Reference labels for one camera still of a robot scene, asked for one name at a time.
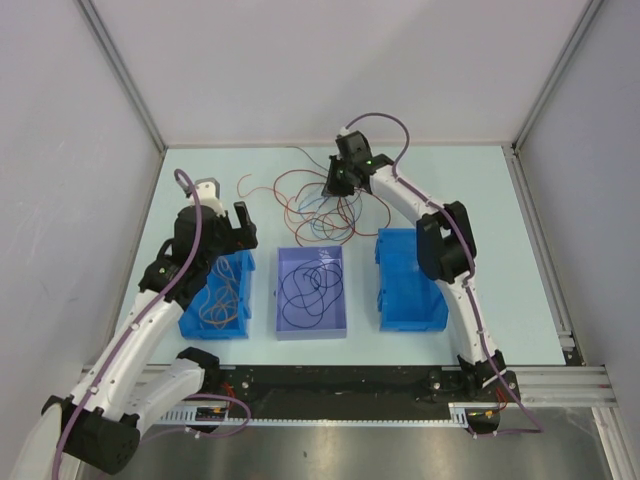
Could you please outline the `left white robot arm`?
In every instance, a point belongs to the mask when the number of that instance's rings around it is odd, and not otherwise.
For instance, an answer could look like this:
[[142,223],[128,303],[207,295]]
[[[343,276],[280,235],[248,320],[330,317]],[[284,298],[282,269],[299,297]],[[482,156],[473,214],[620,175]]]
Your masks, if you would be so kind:
[[127,322],[67,397],[52,395],[44,404],[45,410],[61,410],[55,450],[115,475],[133,458],[146,430],[177,403],[219,392],[224,376],[218,357],[195,347],[181,351],[153,381],[136,383],[165,334],[205,287],[216,260],[257,247],[257,227],[245,203],[234,209],[237,228],[226,211],[208,205],[178,213],[172,238],[145,270]]

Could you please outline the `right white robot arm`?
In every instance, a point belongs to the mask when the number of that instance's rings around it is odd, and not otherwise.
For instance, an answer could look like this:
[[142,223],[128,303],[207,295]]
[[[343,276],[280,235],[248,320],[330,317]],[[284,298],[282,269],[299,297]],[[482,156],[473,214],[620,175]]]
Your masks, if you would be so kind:
[[463,393],[484,401],[498,382],[507,385],[504,356],[485,324],[475,287],[477,247],[466,207],[439,202],[405,179],[399,162],[373,154],[359,131],[342,128],[330,157],[323,194],[347,197],[364,190],[384,200],[415,225],[417,262],[444,296],[454,321]]

